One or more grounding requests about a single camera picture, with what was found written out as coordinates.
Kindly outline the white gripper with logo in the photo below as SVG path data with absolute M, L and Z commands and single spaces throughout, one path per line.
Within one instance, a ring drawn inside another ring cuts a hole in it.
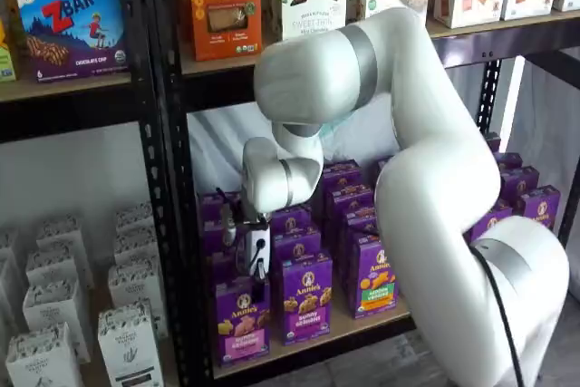
M 243 229 L 236 249 L 237 272 L 252 277 L 252 297 L 256 303 L 262 303 L 265 299 L 270 257 L 270 226 L 255 224 Z

